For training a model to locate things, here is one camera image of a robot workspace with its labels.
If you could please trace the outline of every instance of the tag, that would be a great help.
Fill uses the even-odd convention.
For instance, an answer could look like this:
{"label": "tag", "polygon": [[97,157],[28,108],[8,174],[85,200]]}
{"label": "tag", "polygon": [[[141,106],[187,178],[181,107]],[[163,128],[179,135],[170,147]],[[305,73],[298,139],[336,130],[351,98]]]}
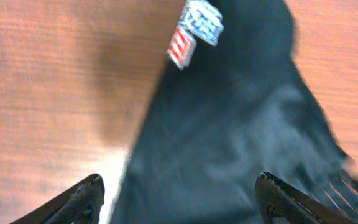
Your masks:
{"label": "tag", "polygon": [[187,0],[179,25],[212,46],[223,31],[222,14],[206,0]]}
{"label": "tag", "polygon": [[187,0],[167,54],[179,69],[184,69],[196,47],[193,35],[214,47],[223,29],[222,14],[207,0]]}
{"label": "tag", "polygon": [[173,34],[167,54],[179,69],[187,67],[196,47],[196,40],[181,26]]}

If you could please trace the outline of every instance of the wood grain surface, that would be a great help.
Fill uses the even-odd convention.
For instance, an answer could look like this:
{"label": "wood grain surface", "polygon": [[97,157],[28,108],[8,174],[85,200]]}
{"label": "wood grain surface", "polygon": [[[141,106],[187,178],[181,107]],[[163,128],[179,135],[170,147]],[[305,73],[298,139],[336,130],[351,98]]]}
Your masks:
{"label": "wood grain surface", "polygon": [[[358,175],[358,1],[287,1],[294,56]],[[0,0],[0,223],[91,173],[107,203],[184,1]]]}

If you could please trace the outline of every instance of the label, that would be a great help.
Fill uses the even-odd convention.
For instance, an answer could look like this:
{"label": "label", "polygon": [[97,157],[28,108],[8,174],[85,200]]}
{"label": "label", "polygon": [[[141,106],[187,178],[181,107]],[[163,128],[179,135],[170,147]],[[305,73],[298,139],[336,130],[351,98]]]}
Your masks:
{"label": "label", "polygon": [[197,44],[193,35],[214,47],[223,29],[222,14],[207,0],[187,0],[167,54],[183,69],[189,65]]}
{"label": "label", "polygon": [[222,14],[208,1],[187,0],[179,25],[212,46],[223,31]]}
{"label": "label", "polygon": [[195,47],[196,40],[194,37],[178,26],[173,34],[167,54],[179,69],[183,69],[189,65]]}

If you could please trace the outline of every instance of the red and white label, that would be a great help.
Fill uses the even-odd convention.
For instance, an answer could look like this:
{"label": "red and white label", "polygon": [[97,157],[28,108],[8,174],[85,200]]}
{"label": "red and white label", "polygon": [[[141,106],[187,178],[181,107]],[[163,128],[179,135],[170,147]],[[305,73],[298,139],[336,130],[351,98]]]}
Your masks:
{"label": "red and white label", "polygon": [[179,69],[183,69],[189,65],[195,47],[195,38],[178,26],[173,34],[167,54]]}

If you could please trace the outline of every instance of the black cloth bag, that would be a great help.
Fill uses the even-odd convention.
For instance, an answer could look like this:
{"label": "black cloth bag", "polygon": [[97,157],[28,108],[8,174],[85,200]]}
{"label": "black cloth bag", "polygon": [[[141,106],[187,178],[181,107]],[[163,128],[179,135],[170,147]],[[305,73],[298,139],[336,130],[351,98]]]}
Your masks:
{"label": "black cloth bag", "polygon": [[189,67],[167,65],[111,223],[262,223],[264,171],[358,222],[347,155],[291,59],[285,3],[209,2],[224,31],[215,47],[197,39]]}

